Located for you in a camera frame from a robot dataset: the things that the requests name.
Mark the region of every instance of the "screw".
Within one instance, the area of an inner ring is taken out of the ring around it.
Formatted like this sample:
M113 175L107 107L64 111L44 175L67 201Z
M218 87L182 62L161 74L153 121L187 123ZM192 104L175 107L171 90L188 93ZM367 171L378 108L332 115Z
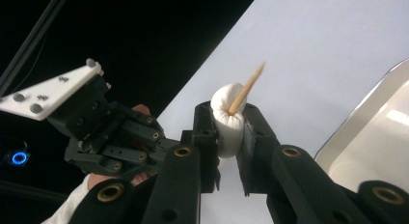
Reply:
M47 100L48 96L37 96L37 100Z
M95 63L94 59L92 59L92 58L87 59L86 64L87 64L87 67L89 67L89 68L93 68L93 67L96 66L96 63Z
M24 100L25 100L25 96L22 95L22 94L15 94L15 95L13 96L13 99L14 99L14 101L19 101L19 102L21 102L21 101L24 101Z
M61 81L61 82L67 82L67 81L68 81L68 78L67 78L67 77L64 77L64 76L60 76L60 77L58 78L58 80Z
M39 114L42 111L42 107L39 104L33 103L30 106L30 111L34 114Z

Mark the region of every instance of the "wooden stick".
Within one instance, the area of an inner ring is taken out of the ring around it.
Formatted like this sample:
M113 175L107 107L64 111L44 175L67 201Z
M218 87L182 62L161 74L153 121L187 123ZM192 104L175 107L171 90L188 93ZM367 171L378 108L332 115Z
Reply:
M255 71L255 73L250 77L247 81L246 85L244 85L243 89L241 89L240 94L238 94L237 98L235 98L232 106L229 108L228 114L233 116L235 112L237 112L238 107L240 106L241 102L249 95L250 90L252 90L253 85L256 83L257 79L261 75L262 69L264 69L265 62L263 62Z

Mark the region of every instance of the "black background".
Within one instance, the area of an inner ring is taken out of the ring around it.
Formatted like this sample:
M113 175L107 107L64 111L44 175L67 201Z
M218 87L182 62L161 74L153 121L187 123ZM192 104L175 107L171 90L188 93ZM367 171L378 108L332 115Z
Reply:
M0 0L0 73L49 1ZM93 58L113 85L106 94L108 101L129 107L144 103L159 116L252 2L68 0L12 89L31 68L17 90L82 67ZM18 141L6 140L10 137ZM1 112L0 148L17 147L21 141L28 144L31 157L23 168L0 165L1 181L63 194L82 182L84 174L64 162L66 136L47 121ZM58 207L3 192L0 223L38 223Z

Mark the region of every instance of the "black rod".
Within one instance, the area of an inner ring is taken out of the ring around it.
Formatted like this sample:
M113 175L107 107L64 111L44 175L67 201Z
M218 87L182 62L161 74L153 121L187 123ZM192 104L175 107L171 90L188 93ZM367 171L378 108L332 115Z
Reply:
M52 21L54 21L58 12L63 8L66 1L67 0L51 0L45 8L36 25L34 25L30 34L27 36L6 70L3 72L3 75L0 77L0 97L2 97L9 89L15 77L21 71L37 45L39 45L45 32L48 30Z

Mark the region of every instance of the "black cable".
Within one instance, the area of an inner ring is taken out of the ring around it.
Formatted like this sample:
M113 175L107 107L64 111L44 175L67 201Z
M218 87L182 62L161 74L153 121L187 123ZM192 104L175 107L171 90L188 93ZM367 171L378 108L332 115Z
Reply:
M24 82L27 80L28 76L30 76L31 72L33 71L34 67L36 66L37 61L40 58L40 55L42 53L42 48L44 47L45 41L47 40L48 37L48 32L45 34L44 39L42 40L42 44L39 50L39 53L37 54L36 60L34 60L33 66L30 68L30 70L27 72L27 75L14 87L14 89L10 92L10 94L14 93Z

